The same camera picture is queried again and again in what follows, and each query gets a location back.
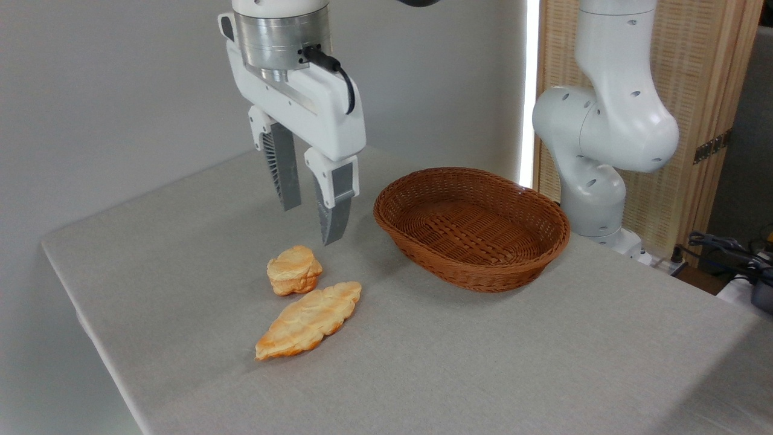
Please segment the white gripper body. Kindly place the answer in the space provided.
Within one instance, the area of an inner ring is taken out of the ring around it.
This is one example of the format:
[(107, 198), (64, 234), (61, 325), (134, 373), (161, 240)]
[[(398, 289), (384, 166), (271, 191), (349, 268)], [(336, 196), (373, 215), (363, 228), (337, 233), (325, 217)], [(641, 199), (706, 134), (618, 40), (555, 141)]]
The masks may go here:
[(286, 18), (227, 12), (218, 23), (234, 81), (246, 100), (331, 161), (364, 148), (364, 113), (360, 107), (348, 110), (345, 79), (304, 55), (307, 47), (331, 49), (326, 12)]

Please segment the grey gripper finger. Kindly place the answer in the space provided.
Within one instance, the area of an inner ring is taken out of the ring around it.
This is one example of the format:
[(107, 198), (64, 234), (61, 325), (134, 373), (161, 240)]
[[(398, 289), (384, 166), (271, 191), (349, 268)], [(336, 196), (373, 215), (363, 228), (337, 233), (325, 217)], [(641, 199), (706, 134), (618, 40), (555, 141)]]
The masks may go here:
[(293, 133), (257, 106), (249, 108), (248, 117), (255, 149), (265, 153), (274, 189), (283, 209), (291, 210), (301, 205)]
[(360, 193), (358, 157), (332, 161), (311, 147), (304, 160), (315, 180), (321, 240), (323, 245), (330, 245), (345, 234), (351, 199)]

